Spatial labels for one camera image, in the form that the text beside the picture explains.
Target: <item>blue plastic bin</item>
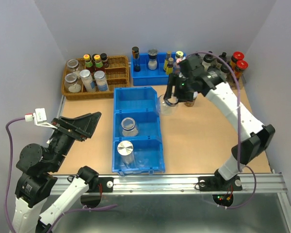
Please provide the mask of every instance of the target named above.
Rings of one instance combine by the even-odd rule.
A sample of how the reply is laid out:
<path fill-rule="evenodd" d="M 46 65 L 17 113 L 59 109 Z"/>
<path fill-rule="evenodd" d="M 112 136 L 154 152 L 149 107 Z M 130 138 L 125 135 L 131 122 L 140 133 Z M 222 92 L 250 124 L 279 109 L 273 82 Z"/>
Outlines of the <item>blue plastic bin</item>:
<path fill-rule="evenodd" d="M 157 92 L 152 87 L 114 89 L 114 111 L 156 109 Z"/>
<path fill-rule="evenodd" d="M 156 111 L 157 92 L 152 87 L 128 87 L 114 89 L 112 172 L 124 176 L 165 172 L 160 115 Z M 120 125 L 131 117 L 138 125 L 138 135 L 123 137 Z M 126 166 L 117 152 L 120 141 L 131 141 L 135 163 Z"/>
<path fill-rule="evenodd" d="M 175 52 L 171 54 L 171 57 L 175 59 Z M 132 63 L 131 56 L 131 65 L 130 73 L 133 79 L 134 86 L 149 86 L 149 85 L 167 85 L 168 75 L 164 71 L 164 62 L 165 62 L 166 53 L 160 52 L 157 55 L 157 68 L 156 70 L 150 70 L 147 67 L 149 62 L 149 56 L 147 53 L 140 54 L 140 66 L 141 70 L 139 72 L 134 71 L 134 66 Z"/>
<path fill-rule="evenodd" d="M 156 139 L 130 139 L 134 146 L 135 163 L 127 167 L 121 155 L 117 152 L 117 145 L 120 141 L 113 143 L 112 172 L 117 172 L 124 176 L 128 174 L 149 173 L 152 175 L 155 171 L 165 172 L 165 163 L 163 158 L 162 142 Z"/>

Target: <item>glass bottle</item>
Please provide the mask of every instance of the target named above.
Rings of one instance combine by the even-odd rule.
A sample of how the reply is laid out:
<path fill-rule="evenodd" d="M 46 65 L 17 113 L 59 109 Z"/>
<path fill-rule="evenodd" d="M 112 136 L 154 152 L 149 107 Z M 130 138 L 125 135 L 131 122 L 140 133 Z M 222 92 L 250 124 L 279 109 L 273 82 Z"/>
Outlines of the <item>glass bottle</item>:
<path fill-rule="evenodd" d="M 131 52 L 132 52 L 132 62 L 134 65 L 134 71 L 139 72 L 141 70 L 139 48 L 137 46 L 132 47 Z"/>
<path fill-rule="evenodd" d="M 102 53 L 100 55 L 100 58 L 101 58 L 101 61 L 102 61 L 103 65 L 105 66 L 105 68 L 108 68 L 109 67 L 109 61 L 108 61 L 107 54 Z"/>
<path fill-rule="evenodd" d="M 138 127 L 133 118 L 124 118 L 121 122 L 120 132 L 123 137 L 135 137 L 138 135 Z"/>
<path fill-rule="evenodd" d="M 170 57 L 168 59 L 167 68 L 166 68 L 165 74 L 169 75 L 169 74 L 171 74 L 173 72 L 173 70 L 174 70 L 174 59 L 172 57 Z"/>
<path fill-rule="evenodd" d="M 234 72 L 237 80 L 240 79 L 241 75 L 248 68 L 248 66 L 248 63 L 244 60 L 237 61 Z"/>
<path fill-rule="evenodd" d="M 196 100 L 196 98 L 197 98 L 197 94 L 198 94 L 198 92 L 195 91 L 195 92 L 193 93 L 193 100 L 192 100 L 192 101 L 186 101 L 186 102 L 184 103 L 184 105 L 187 106 L 187 107 L 193 107 L 194 104 L 195 104 L 195 100 Z"/>
<path fill-rule="evenodd" d="M 84 70 L 84 68 L 81 66 L 78 60 L 68 60 L 66 65 L 69 72 L 74 73 L 78 78 L 80 78 L 80 72 Z"/>
<path fill-rule="evenodd" d="M 104 72 L 105 71 L 105 66 L 102 63 L 100 56 L 99 55 L 95 55 L 94 59 L 95 59 L 96 71 L 97 70 L 101 70 L 101 71 Z"/>
<path fill-rule="evenodd" d="M 86 69 L 89 70 L 91 74 L 93 75 L 95 73 L 95 66 L 93 65 L 91 55 L 85 54 L 83 58 L 85 60 Z"/>
<path fill-rule="evenodd" d="M 219 55 L 219 57 L 221 59 L 223 59 L 225 62 L 227 61 L 227 58 L 226 58 L 226 52 L 223 52 L 221 55 Z M 221 66 L 222 66 L 222 62 L 219 60 L 219 59 L 216 59 L 216 67 L 218 69 L 221 69 Z"/>
<path fill-rule="evenodd" d="M 242 59 L 244 59 L 244 54 L 242 52 L 237 51 L 233 53 L 233 56 L 231 57 L 231 62 L 230 62 L 232 70 L 235 69 L 237 61 L 242 60 Z"/>
<path fill-rule="evenodd" d="M 177 51 L 175 54 L 175 60 L 177 60 L 178 58 L 183 58 L 183 52 L 182 51 Z"/>
<path fill-rule="evenodd" d="M 94 74 L 94 78 L 96 80 L 99 91 L 109 91 L 105 72 L 101 70 L 96 71 Z"/>
<path fill-rule="evenodd" d="M 207 71 L 208 68 L 211 66 L 212 62 L 213 62 L 214 58 L 212 55 L 210 54 L 205 54 L 204 58 L 203 58 L 203 62 L 202 65 L 204 66 L 204 70 Z"/>
<path fill-rule="evenodd" d="M 174 62 L 174 74 L 179 74 L 180 73 L 180 66 L 179 66 L 179 62 L 182 61 L 182 58 L 178 58 L 175 62 Z"/>
<path fill-rule="evenodd" d="M 168 59 L 171 58 L 171 51 L 167 51 L 165 61 L 164 61 L 164 71 L 167 69 Z"/>
<path fill-rule="evenodd" d="M 157 68 L 157 53 L 158 53 L 158 51 L 156 49 L 148 51 L 149 62 L 147 64 L 147 66 L 150 70 L 156 70 L 156 68 Z"/>
<path fill-rule="evenodd" d="M 91 72 L 87 69 L 84 69 L 80 72 L 80 77 L 82 79 L 82 82 L 85 86 L 85 89 L 87 92 L 95 92 L 96 86 L 93 80 L 93 77 L 91 75 Z"/>
<path fill-rule="evenodd" d="M 78 93 L 81 92 L 82 81 L 78 79 L 76 74 L 70 73 L 65 76 L 64 87 L 67 92 Z"/>

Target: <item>wooden tabletop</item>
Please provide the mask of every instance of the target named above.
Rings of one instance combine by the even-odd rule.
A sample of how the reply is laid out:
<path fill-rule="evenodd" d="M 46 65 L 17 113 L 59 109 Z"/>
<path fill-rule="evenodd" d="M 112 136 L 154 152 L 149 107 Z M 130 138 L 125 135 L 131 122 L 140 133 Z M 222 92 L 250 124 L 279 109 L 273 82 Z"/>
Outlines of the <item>wooden tabletop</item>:
<path fill-rule="evenodd" d="M 153 88 L 158 96 L 166 91 L 166 86 Z M 243 88 L 241 101 L 251 111 Z M 82 166 L 89 166 L 99 174 L 112 174 L 113 99 L 66 100 L 62 115 L 77 117 L 98 111 L 102 116 L 94 135 L 85 142 L 74 143 L 57 174 L 75 174 Z M 166 174 L 213 173 L 237 144 L 233 127 L 202 95 L 198 95 L 193 107 L 181 103 L 173 115 L 161 116 L 161 131 Z M 264 152 L 249 165 L 256 173 L 271 172 Z"/>

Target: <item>black cap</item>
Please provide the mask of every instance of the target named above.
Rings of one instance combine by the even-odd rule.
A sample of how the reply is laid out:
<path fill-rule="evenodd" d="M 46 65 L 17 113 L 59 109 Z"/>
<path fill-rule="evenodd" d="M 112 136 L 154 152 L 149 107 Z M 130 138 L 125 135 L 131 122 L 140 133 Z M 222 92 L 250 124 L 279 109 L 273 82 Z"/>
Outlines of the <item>black cap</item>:
<path fill-rule="evenodd" d="M 107 59 L 107 54 L 102 53 L 102 54 L 100 55 L 100 58 L 101 58 L 103 61 L 106 60 L 106 59 Z"/>
<path fill-rule="evenodd" d="M 205 62 L 207 62 L 207 63 L 211 63 L 212 61 L 213 61 L 213 56 L 212 55 L 210 55 L 210 54 L 205 54 L 205 56 L 204 56 L 204 61 Z"/>
<path fill-rule="evenodd" d="M 225 62 L 227 61 L 227 58 L 226 58 L 226 52 L 223 52 L 221 55 L 219 55 L 220 58 L 222 58 Z"/>
<path fill-rule="evenodd" d="M 226 67 L 225 64 L 222 64 L 222 66 L 221 66 L 221 71 L 222 71 L 223 73 L 225 73 L 225 74 L 228 74 L 228 73 L 229 73 L 229 69 Z"/>

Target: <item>metal lid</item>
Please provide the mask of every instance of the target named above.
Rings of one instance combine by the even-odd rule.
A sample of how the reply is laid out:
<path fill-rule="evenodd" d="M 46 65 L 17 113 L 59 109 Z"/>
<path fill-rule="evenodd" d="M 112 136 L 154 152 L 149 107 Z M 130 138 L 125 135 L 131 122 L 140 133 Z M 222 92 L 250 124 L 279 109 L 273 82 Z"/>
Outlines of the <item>metal lid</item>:
<path fill-rule="evenodd" d="M 117 146 L 117 152 L 122 155 L 130 155 L 134 150 L 134 146 L 130 141 L 122 141 Z"/>
<path fill-rule="evenodd" d="M 74 68 L 78 68 L 79 66 L 79 61 L 78 60 L 75 60 L 75 59 L 71 59 L 69 61 L 67 61 L 67 67 L 71 68 L 71 69 L 74 69 Z"/>
<path fill-rule="evenodd" d="M 91 75 L 91 72 L 87 69 L 84 69 L 80 72 L 80 77 L 81 78 L 88 78 Z"/>
<path fill-rule="evenodd" d="M 105 72 L 98 70 L 94 73 L 94 78 L 99 80 L 99 79 L 103 79 L 105 77 Z"/>
<path fill-rule="evenodd" d="M 77 80 L 77 75 L 76 74 L 74 74 L 74 73 L 70 73 L 70 74 L 67 74 L 66 76 L 65 76 L 65 81 L 67 82 L 67 83 L 74 83 L 76 80 Z"/>
<path fill-rule="evenodd" d="M 122 128 L 127 131 L 131 131 L 135 128 L 136 122 L 133 118 L 127 117 L 122 120 Z"/>

